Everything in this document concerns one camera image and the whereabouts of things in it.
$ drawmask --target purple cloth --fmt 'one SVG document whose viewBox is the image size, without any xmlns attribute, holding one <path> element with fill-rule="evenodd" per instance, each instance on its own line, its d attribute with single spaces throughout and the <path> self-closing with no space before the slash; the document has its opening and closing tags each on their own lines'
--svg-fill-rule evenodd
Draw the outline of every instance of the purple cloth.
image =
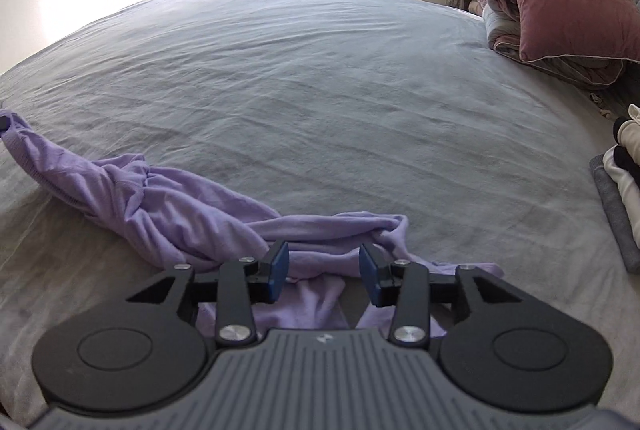
<svg viewBox="0 0 640 430">
<path fill-rule="evenodd" d="M 281 216 L 249 197 L 175 168 L 149 166 L 140 154 L 89 161 L 36 134 L 11 111 L 0 134 L 14 160 L 55 197 L 101 227 L 124 237 L 151 264 L 169 269 L 189 263 L 209 271 L 242 256 L 261 257 L 276 239 L 289 242 L 289 279 L 274 305 L 256 305 L 258 330 L 346 328 L 338 305 L 344 281 L 359 277 L 358 247 L 378 245 L 387 258 L 409 259 L 435 273 L 455 265 L 433 264 L 406 248 L 409 222 L 402 215 L 350 212 L 334 216 Z M 501 276 L 495 264 L 478 264 Z M 359 327 L 388 329 L 393 308 L 371 305 Z M 211 334 L 214 305 L 200 306 L 198 328 Z M 434 326 L 434 335 L 441 334 Z"/>
</svg>

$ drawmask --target black circular motor housing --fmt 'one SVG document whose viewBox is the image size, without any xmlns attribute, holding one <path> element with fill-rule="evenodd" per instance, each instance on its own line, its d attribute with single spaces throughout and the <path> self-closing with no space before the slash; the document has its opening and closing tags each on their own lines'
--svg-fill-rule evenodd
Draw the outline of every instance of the black circular motor housing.
<svg viewBox="0 0 640 430">
<path fill-rule="evenodd" d="M 31 365 L 48 402 L 131 412 L 174 397 L 207 362 L 198 331 L 155 304 L 107 303 L 52 328 Z"/>
<path fill-rule="evenodd" d="M 537 301 L 485 305 L 447 333 L 439 360 L 471 396 L 527 413 L 597 403 L 612 369 L 602 336 Z"/>
</svg>

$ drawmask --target bed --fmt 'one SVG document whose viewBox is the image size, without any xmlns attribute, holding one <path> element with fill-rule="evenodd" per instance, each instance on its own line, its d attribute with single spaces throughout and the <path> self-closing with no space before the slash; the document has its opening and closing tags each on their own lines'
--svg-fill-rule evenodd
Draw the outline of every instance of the bed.
<svg viewBox="0 0 640 430">
<path fill-rule="evenodd" d="M 496 262 L 600 331 L 602 405 L 640 419 L 640 277 L 588 169 L 612 145 L 585 94 L 414 0 L 148 0 L 0 77 L 4 106 L 87 158 L 142 152 L 287 213 L 408 215 L 430 261 Z M 48 197 L 0 146 L 0 400 L 44 408 L 31 349 L 156 270 Z M 350 284 L 342 305 L 364 308 Z"/>
</svg>

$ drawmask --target gray ribbed panel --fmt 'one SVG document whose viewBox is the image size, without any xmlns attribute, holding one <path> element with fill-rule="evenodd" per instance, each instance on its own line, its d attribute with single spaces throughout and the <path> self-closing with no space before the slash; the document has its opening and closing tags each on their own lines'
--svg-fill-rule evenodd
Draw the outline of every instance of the gray ribbed panel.
<svg viewBox="0 0 640 430">
<path fill-rule="evenodd" d="M 447 381 L 426 352 L 377 330 L 273 330 L 224 352 L 180 401 L 146 415 L 92 420 L 53 410 L 35 430 L 564 430 L 593 413 L 523 416 L 487 407 Z"/>
</svg>

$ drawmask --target silver screw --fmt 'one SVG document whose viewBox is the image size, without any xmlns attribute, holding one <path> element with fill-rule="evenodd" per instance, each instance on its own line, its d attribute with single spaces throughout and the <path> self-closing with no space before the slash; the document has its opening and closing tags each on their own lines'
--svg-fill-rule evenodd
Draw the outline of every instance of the silver screw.
<svg viewBox="0 0 640 430">
<path fill-rule="evenodd" d="M 251 336 L 251 329 L 244 325 L 226 325 L 219 334 L 227 342 L 242 342 Z"/>
<path fill-rule="evenodd" d="M 423 329 L 412 325 L 404 325 L 394 331 L 394 338 L 405 344 L 415 344 L 424 340 L 426 336 L 427 333 Z"/>
</svg>

